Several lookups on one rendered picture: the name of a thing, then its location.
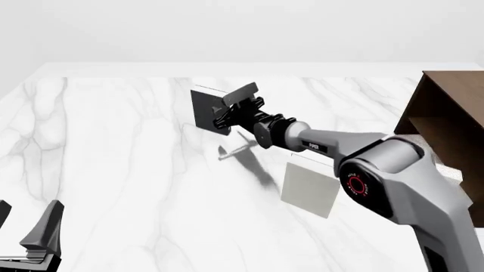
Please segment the dark brown wooden shelf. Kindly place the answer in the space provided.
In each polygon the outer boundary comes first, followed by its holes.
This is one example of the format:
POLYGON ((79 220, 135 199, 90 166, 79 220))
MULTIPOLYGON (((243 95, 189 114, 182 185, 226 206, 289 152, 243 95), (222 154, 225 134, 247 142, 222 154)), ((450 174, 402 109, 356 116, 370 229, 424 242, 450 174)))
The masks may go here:
POLYGON ((425 71, 395 134, 418 134, 463 175, 470 217, 484 228, 484 70, 425 71))

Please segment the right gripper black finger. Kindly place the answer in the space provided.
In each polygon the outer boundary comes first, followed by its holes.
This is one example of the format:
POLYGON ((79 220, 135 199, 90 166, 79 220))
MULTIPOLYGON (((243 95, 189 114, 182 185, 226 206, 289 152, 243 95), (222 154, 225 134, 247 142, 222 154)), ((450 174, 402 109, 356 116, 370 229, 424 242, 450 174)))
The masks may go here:
POLYGON ((232 106, 228 108, 220 117, 214 119, 213 124, 217 129, 240 125, 240 107, 232 106))

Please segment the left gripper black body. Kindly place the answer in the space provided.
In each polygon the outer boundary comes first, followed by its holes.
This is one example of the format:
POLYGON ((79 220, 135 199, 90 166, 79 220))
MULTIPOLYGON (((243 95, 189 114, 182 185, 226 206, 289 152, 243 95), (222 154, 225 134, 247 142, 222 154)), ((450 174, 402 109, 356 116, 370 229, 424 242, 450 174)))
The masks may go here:
POLYGON ((60 257, 45 251, 32 251, 25 256, 0 256, 0 272, 57 272, 60 264, 60 257))

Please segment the dark grey book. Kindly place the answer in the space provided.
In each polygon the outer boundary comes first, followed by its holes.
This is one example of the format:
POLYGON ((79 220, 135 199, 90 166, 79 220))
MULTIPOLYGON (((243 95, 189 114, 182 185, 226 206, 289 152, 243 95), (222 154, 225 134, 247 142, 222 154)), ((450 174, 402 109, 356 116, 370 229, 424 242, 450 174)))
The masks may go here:
POLYGON ((207 88, 202 85, 194 85, 191 88, 191 101, 194 111, 194 121, 198 128, 211 131, 220 135, 229 135, 230 128, 216 128, 214 119, 221 117, 228 107, 223 104, 226 92, 207 88))

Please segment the small flat grey plate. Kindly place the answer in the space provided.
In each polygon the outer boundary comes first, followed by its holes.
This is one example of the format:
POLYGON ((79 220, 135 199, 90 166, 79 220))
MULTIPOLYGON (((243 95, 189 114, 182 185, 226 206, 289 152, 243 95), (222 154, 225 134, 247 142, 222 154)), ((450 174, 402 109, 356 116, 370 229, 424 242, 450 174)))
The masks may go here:
POLYGON ((222 98, 225 106, 230 107, 233 104, 238 104, 245 99, 253 99, 254 94, 258 92, 258 87, 255 82, 244 85, 243 87, 228 93, 222 98))

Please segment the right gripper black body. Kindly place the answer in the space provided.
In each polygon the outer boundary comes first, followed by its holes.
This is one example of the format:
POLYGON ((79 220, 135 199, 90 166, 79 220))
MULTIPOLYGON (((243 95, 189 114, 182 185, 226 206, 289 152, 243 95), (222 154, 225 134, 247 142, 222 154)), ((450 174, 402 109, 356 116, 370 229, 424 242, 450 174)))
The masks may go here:
POLYGON ((231 106, 235 112, 235 122, 245 130, 253 130, 257 122, 267 118, 267 114, 260 110, 265 101, 262 97, 245 99, 231 106))

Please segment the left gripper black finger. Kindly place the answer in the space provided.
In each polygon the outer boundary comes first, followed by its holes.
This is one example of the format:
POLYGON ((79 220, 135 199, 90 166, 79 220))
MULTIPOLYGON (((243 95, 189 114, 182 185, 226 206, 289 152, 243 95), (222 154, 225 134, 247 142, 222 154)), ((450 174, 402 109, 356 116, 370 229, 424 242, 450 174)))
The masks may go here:
POLYGON ((45 251, 48 254, 61 255, 61 222, 64 204, 52 200, 34 228, 20 241, 28 251, 45 251))
POLYGON ((6 219, 10 215, 12 206, 4 201, 3 199, 0 200, 0 228, 4 225, 6 222, 6 219))

